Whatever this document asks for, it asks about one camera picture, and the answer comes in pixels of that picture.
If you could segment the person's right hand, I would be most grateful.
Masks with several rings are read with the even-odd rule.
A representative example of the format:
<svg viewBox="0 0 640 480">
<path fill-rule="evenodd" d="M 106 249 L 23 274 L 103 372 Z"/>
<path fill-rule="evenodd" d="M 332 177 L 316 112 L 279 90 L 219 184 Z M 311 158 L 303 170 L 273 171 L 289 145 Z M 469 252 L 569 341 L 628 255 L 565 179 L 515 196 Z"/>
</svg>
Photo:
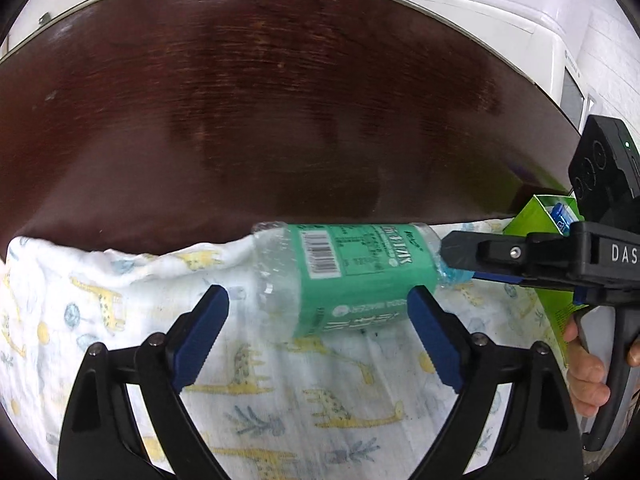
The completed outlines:
<svg viewBox="0 0 640 480">
<path fill-rule="evenodd" d="M 563 338 L 570 400 L 578 415 L 592 417 L 611 396 L 611 389 L 604 382 L 604 364 L 580 343 L 574 318 L 568 319 Z"/>
</svg>

